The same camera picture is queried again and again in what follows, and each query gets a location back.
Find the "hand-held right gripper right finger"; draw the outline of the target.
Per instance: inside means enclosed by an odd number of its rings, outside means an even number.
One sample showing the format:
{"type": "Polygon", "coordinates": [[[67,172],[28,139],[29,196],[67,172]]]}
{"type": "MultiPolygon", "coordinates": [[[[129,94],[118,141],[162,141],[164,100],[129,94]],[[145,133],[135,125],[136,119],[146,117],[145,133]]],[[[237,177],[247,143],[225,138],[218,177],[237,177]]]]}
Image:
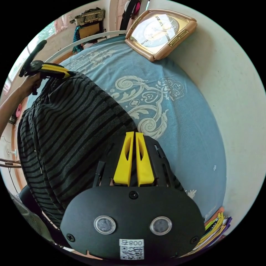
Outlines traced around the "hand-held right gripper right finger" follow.
{"type": "Polygon", "coordinates": [[[135,144],[138,186],[151,185],[154,183],[154,174],[143,133],[135,133],[135,144]]]}

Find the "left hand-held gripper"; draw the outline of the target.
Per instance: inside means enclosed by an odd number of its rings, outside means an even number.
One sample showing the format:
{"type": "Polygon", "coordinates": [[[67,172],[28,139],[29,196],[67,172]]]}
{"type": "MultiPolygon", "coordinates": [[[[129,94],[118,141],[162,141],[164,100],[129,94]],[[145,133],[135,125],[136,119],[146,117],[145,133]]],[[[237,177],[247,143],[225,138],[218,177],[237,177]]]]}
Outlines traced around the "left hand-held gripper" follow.
{"type": "MultiPolygon", "coordinates": [[[[66,79],[71,77],[71,74],[67,72],[67,69],[61,65],[53,64],[53,63],[44,63],[42,65],[43,72],[40,71],[41,63],[37,61],[37,63],[32,62],[26,69],[22,68],[19,72],[19,77],[27,77],[33,76],[37,73],[41,73],[41,77],[43,80],[47,78],[58,78],[58,79],[66,79]]],[[[19,95],[22,95],[21,87],[19,86],[19,95]]],[[[32,94],[36,94],[37,89],[34,89],[32,94]]]]}

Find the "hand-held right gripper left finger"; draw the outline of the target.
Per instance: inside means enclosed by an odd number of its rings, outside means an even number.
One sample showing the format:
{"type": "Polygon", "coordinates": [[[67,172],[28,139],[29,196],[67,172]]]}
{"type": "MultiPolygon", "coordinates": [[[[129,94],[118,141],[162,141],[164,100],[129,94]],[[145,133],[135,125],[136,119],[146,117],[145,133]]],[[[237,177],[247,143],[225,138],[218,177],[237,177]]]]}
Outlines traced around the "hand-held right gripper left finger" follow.
{"type": "Polygon", "coordinates": [[[129,186],[131,179],[134,132],[127,132],[123,141],[113,181],[116,185],[129,186]]]}

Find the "person's left hand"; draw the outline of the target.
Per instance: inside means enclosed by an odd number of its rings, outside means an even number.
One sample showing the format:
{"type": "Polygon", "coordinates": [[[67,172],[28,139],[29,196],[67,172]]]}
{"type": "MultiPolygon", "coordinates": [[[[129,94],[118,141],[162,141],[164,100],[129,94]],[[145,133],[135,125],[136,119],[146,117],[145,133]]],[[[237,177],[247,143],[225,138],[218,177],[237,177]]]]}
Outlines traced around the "person's left hand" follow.
{"type": "Polygon", "coordinates": [[[28,97],[34,89],[38,89],[41,85],[43,78],[41,73],[37,73],[33,76],[27,76],[21,84],[21,91],[24,98],[28,97]]]}

